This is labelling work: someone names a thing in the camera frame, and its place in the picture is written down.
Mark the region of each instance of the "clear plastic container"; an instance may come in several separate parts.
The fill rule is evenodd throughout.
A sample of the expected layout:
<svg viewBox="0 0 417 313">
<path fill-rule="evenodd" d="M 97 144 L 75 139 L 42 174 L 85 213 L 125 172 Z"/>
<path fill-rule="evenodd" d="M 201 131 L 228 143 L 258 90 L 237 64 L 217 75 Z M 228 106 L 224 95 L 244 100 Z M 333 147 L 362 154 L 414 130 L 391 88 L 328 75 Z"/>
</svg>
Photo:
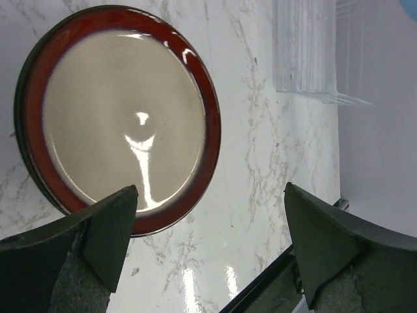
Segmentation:
<svg viewBox="0 0 417 313">
<path fill-rule="evenodd" d="M 337 88 L 336 22 L 361 14 L 362 0 L 276 0 L 274 5 L 276 90 L 319 98 L 324 103 L 371 105 Z"/>
</svg>

